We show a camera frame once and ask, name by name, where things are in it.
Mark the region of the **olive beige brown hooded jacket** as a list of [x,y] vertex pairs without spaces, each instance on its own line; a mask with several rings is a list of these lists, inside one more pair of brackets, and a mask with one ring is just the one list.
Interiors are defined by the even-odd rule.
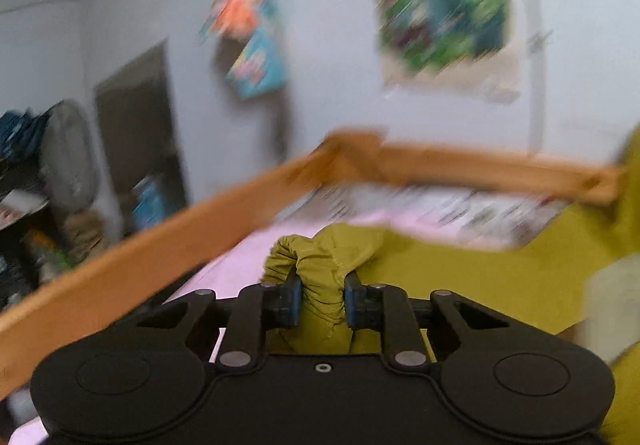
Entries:
[[631,135],[627,181],[613,212],[573,204],[527,245],[486,252],[422,243],[384,227],[332,224],[312,237],[288,235],[272,247],[262,278],[281,283],[291,271],[303,283],[298,327],[271,330],[270,352],[363,354],[380,350],[372,330],[345,321],[344,280],[389,283],[414,298],[448,289],[550,333],[584,316],[588,281],[639,253],[639,136]]

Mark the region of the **pink bed sheet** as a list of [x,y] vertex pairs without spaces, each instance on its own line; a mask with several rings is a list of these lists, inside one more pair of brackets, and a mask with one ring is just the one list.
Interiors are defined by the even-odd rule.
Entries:
[[[331,224],[329,221],[282,221],[259,231],[253,231],[221,257],[216,257],[215,260],[204,265],[183,286],[173,292],[168,301],[202,289],[215,291],[218,299],[234,298],[242,288],[258,283],[264,274],[268,254],[281,237],[291,235],[312,237]],[[376,228],[393,227],[390,216],[382,213],[358,217],[355,220],[346,221],[346,224]],[[40,418],[35,417],[12,433],[9,444],[40,444],[47,436]]]

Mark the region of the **floral white mattress cover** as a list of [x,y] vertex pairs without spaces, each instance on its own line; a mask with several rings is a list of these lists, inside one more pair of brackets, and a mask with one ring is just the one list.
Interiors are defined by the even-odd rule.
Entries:
[[277,219],[382,226],[429,243],[498,251],[526,245],[566,207],[549,196],[356,183],[322,186]]

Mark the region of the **cluttered dark shelf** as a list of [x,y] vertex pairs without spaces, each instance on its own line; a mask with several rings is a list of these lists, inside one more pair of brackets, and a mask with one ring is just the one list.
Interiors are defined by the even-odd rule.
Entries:
[[40,172],[48,110],[1,116],[2,309],[108,247],[104,222],[93,209],[95,201],[77,212],[50,202]]

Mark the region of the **grey standing fan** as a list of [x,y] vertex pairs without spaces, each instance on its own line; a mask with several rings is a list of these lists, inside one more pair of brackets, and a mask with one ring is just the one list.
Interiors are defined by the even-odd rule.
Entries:
[[40,145],[40,172],[50,202],[70,212],[88,209],[98,196],[100,177],[89,124],[73,100],[58,102]]

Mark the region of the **orange-haired girl curled poster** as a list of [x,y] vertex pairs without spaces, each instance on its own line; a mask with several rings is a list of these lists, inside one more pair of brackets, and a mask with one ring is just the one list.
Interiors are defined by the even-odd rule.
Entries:
[[288,83],[277,0],[214,0],[200,35],[242,46],[226,79],[243,100]]

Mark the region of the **blond anime character poster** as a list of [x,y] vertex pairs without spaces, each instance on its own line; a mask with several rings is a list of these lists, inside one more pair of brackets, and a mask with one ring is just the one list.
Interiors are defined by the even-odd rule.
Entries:
[[513,0],[378,0],[385,83],[473,91],[510,103],[521,92]]

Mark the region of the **wooden bed frame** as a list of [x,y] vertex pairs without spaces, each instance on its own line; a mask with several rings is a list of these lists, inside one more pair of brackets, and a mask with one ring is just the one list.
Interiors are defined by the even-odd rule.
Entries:
[[2,312],[1,394],[23,387],[50,352],[113,323],[321,185],[454,185],[608,206],[626,174],[623,166],[395,143],[382,131],[334,131],[311,154],[180,211]]

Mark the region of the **white wall pipe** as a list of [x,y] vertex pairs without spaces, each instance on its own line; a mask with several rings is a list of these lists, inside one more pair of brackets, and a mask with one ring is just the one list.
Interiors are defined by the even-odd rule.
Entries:
[[541,0],[523,0],[526,16],[526,49],[529,59],[530,106],[527,153],[536,155],[544,148],[546,127],[547,58],[546,33]]

